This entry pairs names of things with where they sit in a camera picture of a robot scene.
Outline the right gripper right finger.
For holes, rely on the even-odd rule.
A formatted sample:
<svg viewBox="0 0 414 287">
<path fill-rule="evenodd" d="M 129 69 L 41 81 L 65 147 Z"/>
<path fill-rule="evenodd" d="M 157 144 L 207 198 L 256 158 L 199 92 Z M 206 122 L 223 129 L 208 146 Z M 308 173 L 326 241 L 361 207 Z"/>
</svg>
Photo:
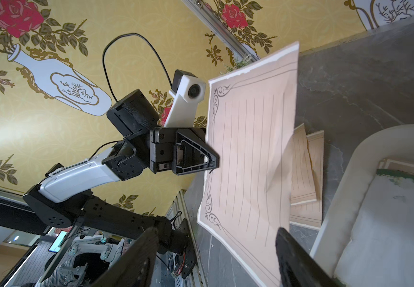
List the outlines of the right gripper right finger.
<svg viewBox="0 0 414 287">
<path fill-rule="evenodd" d="M 286 229 L 278 229 L 275 246 L 283 287 L 338 287 Z"/>
</svg>

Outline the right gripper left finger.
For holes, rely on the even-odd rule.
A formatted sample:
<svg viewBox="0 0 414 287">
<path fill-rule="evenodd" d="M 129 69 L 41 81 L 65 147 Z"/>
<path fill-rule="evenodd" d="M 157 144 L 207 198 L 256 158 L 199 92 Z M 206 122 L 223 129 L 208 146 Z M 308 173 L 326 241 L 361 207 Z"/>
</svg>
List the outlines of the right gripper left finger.
<svg viewBox="0 0 414 287">
<path fill-rule="evenodd" d="M 147 229 L 117 263 L 93 283 L 93 286 L 149 287 L 158 247 L 158 230 Z"/>
</svg>

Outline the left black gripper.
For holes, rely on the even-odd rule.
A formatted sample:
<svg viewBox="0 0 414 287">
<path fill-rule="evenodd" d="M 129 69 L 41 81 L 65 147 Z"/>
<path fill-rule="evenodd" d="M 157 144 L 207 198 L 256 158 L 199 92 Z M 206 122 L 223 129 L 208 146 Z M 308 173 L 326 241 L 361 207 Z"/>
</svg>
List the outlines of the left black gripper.
<svg viewBox="0 0 414 287">
<path fill-rule="evenodd" d="M 206 129 L 157 127 L 149 135 L 149 169 L 153 173 L 172 170 L 176 175 L 187 175 L 220 165 L 220 156 L 205 142 Z"/>
</svg>

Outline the brown lined stationery paper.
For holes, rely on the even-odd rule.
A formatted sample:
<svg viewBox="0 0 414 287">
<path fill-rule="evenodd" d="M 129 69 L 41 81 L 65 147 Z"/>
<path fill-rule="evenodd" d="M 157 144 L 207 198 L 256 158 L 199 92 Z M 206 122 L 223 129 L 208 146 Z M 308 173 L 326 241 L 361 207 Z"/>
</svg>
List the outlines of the brown lined stationery paper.
<svg viewBox="0 0 414 287">
<path fill-rule="evenodd" d="M 293 153 L 291 206 L 314 202 L 316 190 L 304 124 L 295 128 L 290 144 Z"/>
</svg>

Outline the white oval storage box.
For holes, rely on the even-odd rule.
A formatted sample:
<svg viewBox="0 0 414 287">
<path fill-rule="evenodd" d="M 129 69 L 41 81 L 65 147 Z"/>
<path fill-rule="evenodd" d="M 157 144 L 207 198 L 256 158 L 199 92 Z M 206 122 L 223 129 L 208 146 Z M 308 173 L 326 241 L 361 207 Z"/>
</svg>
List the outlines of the white oval storage box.
<svg viewBox="0 0 414 287">
<path fill-rule="evenodd" d="M 310 253 L 334 281 L 337 263 L 379 169 L 414 174 L 414 124 L 377 132 L 354 151 Z"/>
</svg>

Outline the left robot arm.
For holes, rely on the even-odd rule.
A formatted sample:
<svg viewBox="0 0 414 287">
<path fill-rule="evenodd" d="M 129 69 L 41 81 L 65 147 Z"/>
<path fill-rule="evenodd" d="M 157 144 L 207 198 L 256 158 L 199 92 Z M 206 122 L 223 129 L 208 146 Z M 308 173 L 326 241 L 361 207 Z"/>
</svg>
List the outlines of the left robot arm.
<svg viewBox="0 0 414 287">
<path fill-rule="evenodd" d="M 205 130 L 193 123 L 205 90 L 198 84 L 170 91 L 173 104 L 164 126 L 152 104 L 135 90 L 116 102 L 107 118 L 123 139 L 107 144 L 89 159 L 65 167 L 53 166 L 23 197 L 25 212 L 48 227 L 85 226 L 128 239 L 146 230 L 158 232 L 159 252 L 173 252 L 183 261 L 178 272 L 186 277 L 196 264 L 196 251 L 187 220 L 180 228 L 162 216 L 140 215 L 106 203 L 92 189 L 127 181 L 145 170 L 188 175 L 219 166 L 218 154 L 205 142 Z"/>
</svg>

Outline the brown stationery paper in box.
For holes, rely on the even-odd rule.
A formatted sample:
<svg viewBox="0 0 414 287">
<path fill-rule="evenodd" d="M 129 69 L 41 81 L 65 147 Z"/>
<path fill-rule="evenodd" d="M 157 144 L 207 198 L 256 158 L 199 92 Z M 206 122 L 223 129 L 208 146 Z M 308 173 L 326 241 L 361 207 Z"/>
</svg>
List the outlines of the brown stationery paper in box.
<svg viewBox="0 0 414 287">
<path fill-rule="evenodd" d="M 197 222 L 261 287 L 281 283 L 276 235 L 289 226 L 299 43 L 209 81 L 205 174 Z"/>
</svg>

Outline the potted green plant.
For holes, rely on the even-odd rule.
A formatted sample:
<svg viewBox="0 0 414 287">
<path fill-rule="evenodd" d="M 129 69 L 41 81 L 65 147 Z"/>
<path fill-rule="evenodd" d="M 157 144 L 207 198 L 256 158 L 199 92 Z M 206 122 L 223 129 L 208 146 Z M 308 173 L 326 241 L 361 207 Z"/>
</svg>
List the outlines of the potted green plant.
<svg viewBox="0 0 414 287">
<path fill-rule="evenodd" d="M 229 64 L 224 65 L 224 70 L 220 72 L 221 75 L 228 74 L 235 70 L 241 69 L 245 66 L 248 66 L 252 63 L 254 58 L 250 55 L 246 55 L 244 58 L 242 57 L 234 57 L 234 55 L 230 55 L 229 57 Z"/>
</svg>

